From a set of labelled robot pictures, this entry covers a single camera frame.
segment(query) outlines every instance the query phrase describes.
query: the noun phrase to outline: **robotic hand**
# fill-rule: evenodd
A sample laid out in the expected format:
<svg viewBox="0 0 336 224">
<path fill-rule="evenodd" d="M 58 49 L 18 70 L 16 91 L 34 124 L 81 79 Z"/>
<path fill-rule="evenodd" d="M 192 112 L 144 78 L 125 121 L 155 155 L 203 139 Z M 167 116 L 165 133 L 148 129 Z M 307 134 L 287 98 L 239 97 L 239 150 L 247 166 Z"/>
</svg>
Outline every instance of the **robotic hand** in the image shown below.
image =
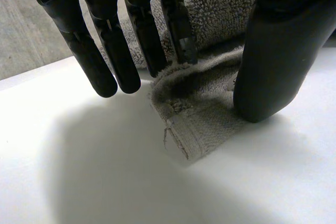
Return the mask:
<svg viewBox="0 0 336 224">
<path fill-rule="evenodd" d="M 247 26 L 234 105 L 250 122 L 287 106 L 336 29 L 336 0 L 257 0 Z"/>
<path fill-rule="evenodd" d="M 99 38 L 113 66 L 121 90 L 134 93 L 140 88 L 139 74 L 120 27 L 117 0 L 85 0 Z M 113 96 L 117 82 L 91 38 L 79 0 L 37 0 L 53 19 L 91 85 L 102 97 Z M 125 0 L 142 54 L 151 76 L 163 70 L 167 61 L 151 12 L 150 0 Z M 172 45 L 180 62 L 197 63 L 184 0 L 161 0 Z"/>
</svg>

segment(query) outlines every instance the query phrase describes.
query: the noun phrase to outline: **gray floor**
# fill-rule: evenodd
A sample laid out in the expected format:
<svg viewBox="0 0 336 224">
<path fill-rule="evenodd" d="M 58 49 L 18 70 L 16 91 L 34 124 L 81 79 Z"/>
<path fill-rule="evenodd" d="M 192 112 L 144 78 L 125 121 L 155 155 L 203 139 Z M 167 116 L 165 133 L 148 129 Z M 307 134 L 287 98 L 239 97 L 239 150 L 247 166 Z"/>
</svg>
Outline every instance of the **gray floor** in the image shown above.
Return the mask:
<svg viewBox="0 0 336 224">
<path fill-rule="evenodd" d="M 100 45 L 83 0 L 88 28 Z M 127 12 L 118 0 L 119 18 Z M 55 24 L 35 0 L 0 0 L 0 80 L 71 56 Z"/>
</svg>

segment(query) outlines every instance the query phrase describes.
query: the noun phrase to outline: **terry cloth towel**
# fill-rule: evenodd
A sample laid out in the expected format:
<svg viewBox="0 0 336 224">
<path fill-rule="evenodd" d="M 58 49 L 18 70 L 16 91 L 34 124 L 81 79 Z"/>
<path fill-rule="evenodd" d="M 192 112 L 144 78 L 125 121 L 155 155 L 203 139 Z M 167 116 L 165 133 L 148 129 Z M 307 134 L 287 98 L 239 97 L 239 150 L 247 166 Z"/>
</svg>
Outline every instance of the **terry cloth towel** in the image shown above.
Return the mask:
<svg viewBox="0 0 336 224">
<path fill-rule="evenodd" d="M 189 160 L 209 153 L 245 124 L 235 114 L 227 82 L 238 70 L 243 52 L 242 46 L 236 47 L 241 40 L 232 39 L 244 33 L 254 1 L 185 0 L 200 51 L 198 65 L 190 66 L 176 63 L 160 0 L 152 0 L 161 42 L 173 63 L 154 81 L 151 101 Z M 145 67 L 131 23 L 126 19 L 121 24 L 134 62 Z"/>
</svg>

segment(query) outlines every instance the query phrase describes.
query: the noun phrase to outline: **white table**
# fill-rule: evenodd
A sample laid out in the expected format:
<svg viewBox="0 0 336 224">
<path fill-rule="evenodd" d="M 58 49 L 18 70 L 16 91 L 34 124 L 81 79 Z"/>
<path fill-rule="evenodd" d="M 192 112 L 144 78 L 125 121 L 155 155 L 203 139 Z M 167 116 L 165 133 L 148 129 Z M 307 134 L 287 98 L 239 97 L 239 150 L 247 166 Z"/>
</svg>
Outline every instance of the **white table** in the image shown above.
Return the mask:
<svg viewBox="0 0 336 224">
<path fill-rule="evenodd" d="M 291 105 L 192 165 L 165 150 L 144 79 L 103 99 L 69 58 L 0 81 L 1 224 L 336 223 L 336 49 Z"/>
</svg>

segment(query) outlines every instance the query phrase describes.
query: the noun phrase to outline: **gray towel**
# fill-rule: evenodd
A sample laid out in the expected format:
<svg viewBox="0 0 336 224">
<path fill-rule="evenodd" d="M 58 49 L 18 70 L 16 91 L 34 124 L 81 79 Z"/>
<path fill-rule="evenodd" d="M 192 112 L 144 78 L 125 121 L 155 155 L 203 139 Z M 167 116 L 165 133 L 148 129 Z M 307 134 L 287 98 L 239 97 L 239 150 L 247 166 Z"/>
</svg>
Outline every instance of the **gray towel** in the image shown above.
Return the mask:
<svg viewBox="0 0 336 224">
<path fill-rule="evenodd" d="M 157 28 L 173 64 L 154 81 L 151 101 L 186 158 L 196 160 L 245 124 L 233 109 L 232 91 L 227 90 L 227 81 L 238 70 L 243 51 L 242 46 L 236 47 L 242 44 L 241 40 L 230 39 L 239 38 L 244 32 L 254 0 L 185 0 L 185 3 L 200 51 L 199 64 L 176 63 L 160 0 L 153 0 Z M 134 62 L 139 68 L 145 67 L 129 20 L 123 20 L 122 27 Z"/>
</svg>

